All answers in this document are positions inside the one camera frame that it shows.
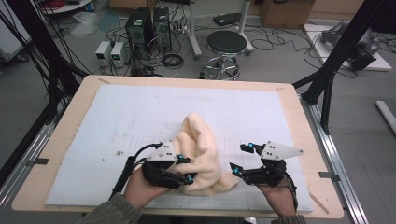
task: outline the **beige cloth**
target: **beige cloth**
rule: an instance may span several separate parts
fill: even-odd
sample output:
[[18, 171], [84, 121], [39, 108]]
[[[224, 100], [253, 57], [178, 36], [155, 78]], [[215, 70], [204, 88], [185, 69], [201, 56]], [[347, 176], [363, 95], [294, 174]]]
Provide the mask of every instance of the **beige cloth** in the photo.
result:
[[176, 154], [190, 158], [190, 163], [174, 164], [173, 173], [197, 173], [194, 183], [181, 187], [183, 193], [194, 196], [212, 196], [227, 191], [239, 179], [231, 173], [223, 174], [213, 133], [196, 113], [184, 118], [181, 131], [173, 141]]

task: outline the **hand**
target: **hand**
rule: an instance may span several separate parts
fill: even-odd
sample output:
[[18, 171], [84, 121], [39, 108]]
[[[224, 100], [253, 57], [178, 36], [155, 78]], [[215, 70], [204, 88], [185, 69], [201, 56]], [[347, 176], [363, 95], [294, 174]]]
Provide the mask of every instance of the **hand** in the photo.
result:
[[139, 167], [132, 172], [123, 195], [134, 208], [141, 209], [155, 197], [169, 190], [168, 188], [150, 185], [143, 177], [143, 171]]
[[270, 206], [280, 217], [292, 217], [296, 215], [293, 198], [286, 178], [283, 178], [274, 188], [269, 186], [257, 187], [264, 194]]

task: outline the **white sheet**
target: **white sheet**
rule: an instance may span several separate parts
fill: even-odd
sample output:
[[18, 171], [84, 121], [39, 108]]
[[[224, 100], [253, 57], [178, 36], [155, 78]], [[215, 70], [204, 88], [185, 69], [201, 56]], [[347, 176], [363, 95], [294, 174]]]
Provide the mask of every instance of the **white sheet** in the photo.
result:
[[[271, 140], [292, 146], [276, 92], [103, 85], [64, 156], [46, 204], [98, 205], [106, 201], [127, 157], [145, 145], [173, 139], [191, 112], [200, 114], [212, 128], [223, 172], [231, 172], [229, 162], [245, 169], [262, 165], [257, 154], [241, 151], [240, 144]], [[298, 187], [299, 211], [312, 211], [298, 158], [286, 162]], [[271, 210], [259, 190], [242, 180], [227, 193], [207, 198], [176, 190], [148, 207]]]

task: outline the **aluminum frame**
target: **aluminum frame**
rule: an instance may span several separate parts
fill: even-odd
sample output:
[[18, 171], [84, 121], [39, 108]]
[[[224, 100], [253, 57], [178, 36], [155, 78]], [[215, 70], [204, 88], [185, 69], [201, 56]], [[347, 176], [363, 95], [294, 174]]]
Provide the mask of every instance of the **aluminum frame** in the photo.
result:
[[332, 137], [330, 135], [327, 135], [325, 133], [324, 129], [320, 125], [321, 114], [318, 105], [310, 105], [308, 102], [303, 101], [301, 99], [301, 96], [300, 101], [306, 104], [309, 108], [309, 111], [311, 112], [328, 162], [330, 163], [334, 175], [337, 175], [339, 177], [339, 181], [337, 181], [336, 184], [338, 185], [343, 194], [346, 206], [348, 208], [348, 212], [351, 215], [353, 222], [356, 224], [369, 223], [361, 207], [358, 196], [356, 195], [355, 190], [353, 189], [352, 184], [349, 181], [346, 169], [344, 168], [341, 158], [338, 155], [334, 141], [332, 140]]
[[25, 178], [29, 175], [34, 165], [35, 159], [49, 141], [54, 129], [54, 122], [49, 125], [44, 125], [41, 128], [33, 143], [29, 146], [20, 162], [18, 162], [17, 166], [8, 177], [4, 186], [0, 189], [0, 214], [8, 205], [10, 199], [15, 196], [17, 189], [19, 189], [21, 184], [23, 184]]

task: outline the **green sleeve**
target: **green sleeve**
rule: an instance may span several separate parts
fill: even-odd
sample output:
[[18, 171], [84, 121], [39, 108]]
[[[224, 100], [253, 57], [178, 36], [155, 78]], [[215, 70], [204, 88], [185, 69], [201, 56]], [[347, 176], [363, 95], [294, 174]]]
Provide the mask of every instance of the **green sleeve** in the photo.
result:
[[301, 215], [294, 217], [281, 217], [279, 219], [271, 221], [271, 224], [305, 224], [305, 218]]
[[117, 193], [110, 201], [99, 205], [77, 224], [129, 224], [136, 223], [140, 216], [140, 211], [134, 209], [122, 195]]

